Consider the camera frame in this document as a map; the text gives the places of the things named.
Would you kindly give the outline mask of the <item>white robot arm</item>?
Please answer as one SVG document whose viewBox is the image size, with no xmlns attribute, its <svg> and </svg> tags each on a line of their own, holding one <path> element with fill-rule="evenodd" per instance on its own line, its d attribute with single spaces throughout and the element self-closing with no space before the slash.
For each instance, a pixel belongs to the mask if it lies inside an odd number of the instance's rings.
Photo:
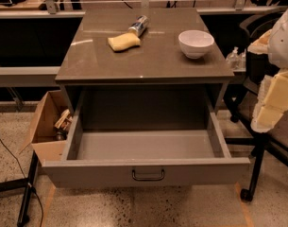
<svg viewBox="0 0 288 227">
<path fill-rule="evenodd" d="M 274 77 L 264 77 L 251 122 L 254 131 L 268 132 L 288 111 L 288 9 L 272 29 L 248 47 L 248 51 L 267 54 L 269 62 L 279 68 Z"/>
</svg>

